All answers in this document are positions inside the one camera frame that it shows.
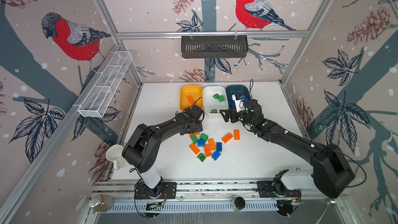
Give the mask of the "orange lego brick studs up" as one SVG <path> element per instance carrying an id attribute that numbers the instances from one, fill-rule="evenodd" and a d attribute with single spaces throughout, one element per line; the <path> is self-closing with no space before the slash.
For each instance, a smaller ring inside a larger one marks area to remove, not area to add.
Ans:
<path id="1" fill-rule="evenodd" d="M 208 145 L 211 151 L 217 150 L 217 146 L 214 139 L 208 139 Z"/>

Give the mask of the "green lego brick bottom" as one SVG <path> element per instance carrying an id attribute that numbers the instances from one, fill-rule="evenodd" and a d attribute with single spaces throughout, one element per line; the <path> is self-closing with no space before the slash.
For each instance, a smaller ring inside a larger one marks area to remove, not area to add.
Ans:
<path id="1" fill-rule="evenodd" d="M 197 158 L 201 161 L 204 162 L 204 160 L 206 159 L 206 156 L 203 153 L 199 153 Z"/>

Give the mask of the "blue lego brick low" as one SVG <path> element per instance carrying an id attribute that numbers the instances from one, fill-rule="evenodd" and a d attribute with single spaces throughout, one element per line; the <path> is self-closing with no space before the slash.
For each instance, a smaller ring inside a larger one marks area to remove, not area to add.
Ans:
<path id="1" fill-rule="evenodd" d="M 216 150 L 213 154 L 212 154 L 212 158 L 217 161 L 218 158 L 220 157 L 221 152 L 219 152 L 218 150 Z"/>

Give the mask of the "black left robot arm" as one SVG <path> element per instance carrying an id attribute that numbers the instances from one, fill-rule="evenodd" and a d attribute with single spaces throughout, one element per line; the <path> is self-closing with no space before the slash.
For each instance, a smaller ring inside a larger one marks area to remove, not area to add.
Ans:
<path id="1" fill-rule="evenodd" d="M 176 134 L 194 134 L 203 131 L 204 111 L 193 105 L 166 122 L 147 126 L 137 126 L 127 144 L 123 147 L 122 157 L 137 171 L 141 181 L 137 183 L 140 196 L 155 199 L 168 194 L 163 187 L 163 178 L 157 172 L 154 163 L 162 142 Z"/>

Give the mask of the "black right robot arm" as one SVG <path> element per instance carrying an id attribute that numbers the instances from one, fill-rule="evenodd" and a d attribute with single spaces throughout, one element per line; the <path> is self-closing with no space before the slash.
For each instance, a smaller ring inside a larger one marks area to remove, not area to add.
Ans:
<path id="1" fill-rule="evenodd" d="M 354 180 L 354 172 L 337 145 L 311 142 L 264 118 L 257 100 L 235 105 L 240 109 L 220 111 L 225 122 L 242 123 L 258 138 L 293 152 L 313 167 L 308 174 L 288 169 L 280 171 L 272 183 L 276 195 L 285 196 L 290 190 L 318 189 L 327 197 L 337 198 Z"/>

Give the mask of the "white plastic bin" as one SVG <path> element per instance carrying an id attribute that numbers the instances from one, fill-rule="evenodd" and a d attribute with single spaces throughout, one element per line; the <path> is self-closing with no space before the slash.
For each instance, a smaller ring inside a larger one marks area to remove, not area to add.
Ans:
<path id="1" fill-rule="evenodd" d="M 218 99 L 214 99 L 214 94 L 219 94 L 224 96 L 224 101 L 219 102 Z M 204 110 L 205 114 L 208 116 L 216 116 L 220 113 L 220 110 L 228 110 L 227 94 L 226 90 L 222 86 L 207 86 L 203 89 L 203 100 L 204 100 Z M 217 113 L 211 113 L 211 110 L 217 110 Z"/>

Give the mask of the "dark teal plastic bin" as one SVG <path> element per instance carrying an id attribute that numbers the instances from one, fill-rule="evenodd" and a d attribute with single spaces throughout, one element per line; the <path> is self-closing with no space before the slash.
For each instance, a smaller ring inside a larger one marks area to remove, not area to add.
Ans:
<path id="1" fill-rule="evenodd" d="M 230 110 L 236 109 L 235 102 L 232 99 L 232 95 L 239 94 L 242 95 L 245 99 L 248 99 L 249 101 L 252 100 L 252 97 L 250 96 L 249 93 L 249 89 L 244 85 L 227 86 L 226 93 L 227 93 L 228 106 Z"/>

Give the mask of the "orange lego brick upright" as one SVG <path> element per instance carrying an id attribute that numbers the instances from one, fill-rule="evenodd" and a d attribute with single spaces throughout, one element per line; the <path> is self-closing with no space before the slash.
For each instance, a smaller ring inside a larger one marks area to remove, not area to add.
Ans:
<path id="1" fill-rule="evenodd" d="M 205 156 L 206 157 L 211 157 L 212 153 L 211 153 L 210 146 L 209 145 L 204 145 L 203 148 L 204 148 Z"/>

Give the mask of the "yellow plastic bin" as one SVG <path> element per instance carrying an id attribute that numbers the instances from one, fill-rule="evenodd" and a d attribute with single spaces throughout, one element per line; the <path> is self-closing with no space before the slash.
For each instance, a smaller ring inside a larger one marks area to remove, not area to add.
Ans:
<path id="1" fill-rule="evenodd" d="M 182 111 L 191 106 L 187 99 L 189 95 L 193 97 L 198 107 L 203 108 L 202 87 L 200 85 L 185 85 L 180 89 L 180 109 Z"/>

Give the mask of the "white ceramic mug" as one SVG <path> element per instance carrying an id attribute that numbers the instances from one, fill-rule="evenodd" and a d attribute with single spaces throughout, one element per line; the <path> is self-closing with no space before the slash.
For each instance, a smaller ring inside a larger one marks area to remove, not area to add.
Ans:
<path id="1" fill-rule="evenodd" d="M 113 164 L 114 170 L 120 170 L 127 163 L 122 152 L 123 146 L 119 144 L 111 146 L 106 152 L 106 159 Z"/>

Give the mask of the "glass jar with lid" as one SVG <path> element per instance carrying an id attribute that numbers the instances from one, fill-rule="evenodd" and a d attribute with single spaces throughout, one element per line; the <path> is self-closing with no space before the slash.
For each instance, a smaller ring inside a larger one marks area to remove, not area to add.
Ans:
<path id="1" fill-rule="evenodd" d="M 114 206 L 114 199 L 111 196 L 104 194 L 94 196 L 89 201 L 89 207 L 94 212 L 101 212 L 101 213 L 107 212 L 113 206 Z"/>

